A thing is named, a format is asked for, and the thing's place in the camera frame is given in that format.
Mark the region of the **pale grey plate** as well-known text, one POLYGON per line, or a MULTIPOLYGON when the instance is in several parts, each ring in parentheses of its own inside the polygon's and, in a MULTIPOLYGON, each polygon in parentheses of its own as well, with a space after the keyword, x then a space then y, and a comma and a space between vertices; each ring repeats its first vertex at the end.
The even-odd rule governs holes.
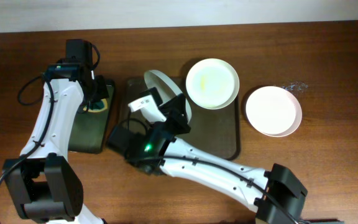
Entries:
POLYGON ((166 74, 159 70, 149 70, 144 73, 147 90, 142 93, 142 116, 150 123, 165 121, 162 106, 167 106, 174 97, 182 94, 178 85, 166 74))

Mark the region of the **white plate top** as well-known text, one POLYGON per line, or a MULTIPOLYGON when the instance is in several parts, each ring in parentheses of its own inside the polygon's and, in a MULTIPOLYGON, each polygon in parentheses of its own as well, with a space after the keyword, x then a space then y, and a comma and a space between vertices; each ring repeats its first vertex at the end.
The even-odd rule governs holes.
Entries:
POLYGON ((221 59, 207 58, 190 68, 185 86, 196 105, 208 110, 220 110, 235 100, 240 81, 232 65, 221 59))

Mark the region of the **white plate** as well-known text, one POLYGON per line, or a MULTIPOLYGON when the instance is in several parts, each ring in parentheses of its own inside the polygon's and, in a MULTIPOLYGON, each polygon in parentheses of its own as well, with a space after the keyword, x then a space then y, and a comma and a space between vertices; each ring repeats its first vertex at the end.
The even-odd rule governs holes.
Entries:
POLYGON ((190 68, 185 86, 196 105, 208 110, 220 110, 235 100, 240 81, 232 65, 221 59, 207 58, 190 68))
POLYGON ((245 112, 254 129, 274 138, 294 133, 303 118, 297 98, 277 86, 264 86, 253 91, 246 101, 245 112))

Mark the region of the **green and yellow sponge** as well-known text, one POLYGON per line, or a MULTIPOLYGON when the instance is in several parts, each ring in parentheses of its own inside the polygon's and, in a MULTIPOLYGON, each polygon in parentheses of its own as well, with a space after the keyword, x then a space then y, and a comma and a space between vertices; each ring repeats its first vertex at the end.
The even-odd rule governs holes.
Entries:
POLYGON ((88 106, 88 111, 90 113, 100 113, 108 108, 108 102, 107 99, 102 99, 99 101, 96 101, 94 103, 90 103, 88 106))

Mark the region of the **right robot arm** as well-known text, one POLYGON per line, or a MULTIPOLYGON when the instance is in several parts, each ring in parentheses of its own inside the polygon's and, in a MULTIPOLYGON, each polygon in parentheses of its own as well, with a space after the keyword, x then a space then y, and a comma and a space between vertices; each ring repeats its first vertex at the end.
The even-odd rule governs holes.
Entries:
POLYGON ((301 223, 308 194, 285 166, 272 170, 247 167, 208 154, 179 138, 189 133, 186 97, 177 94, 164 103, 156 88, 142 92, 128 105, 147 120, 145 132, 134 133, 117 124, 108 147, 143 173, 188 179, 217 190, 255 212, 256 223, 301 223))

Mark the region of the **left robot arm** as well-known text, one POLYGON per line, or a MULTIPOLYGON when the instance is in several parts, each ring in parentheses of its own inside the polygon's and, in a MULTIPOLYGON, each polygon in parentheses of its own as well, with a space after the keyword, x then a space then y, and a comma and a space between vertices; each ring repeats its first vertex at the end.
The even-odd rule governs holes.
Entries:
POLYGON ((65 57, 49 65, 34 129, 17 159, 7 159, 5 183, 18 216, 36 223, 105 223, 84 205, 83 185, 68 163, 71 130, 78 114, 106 109, 109 92, 94 75, 99 50, 83 39, 66 41, 65 57))

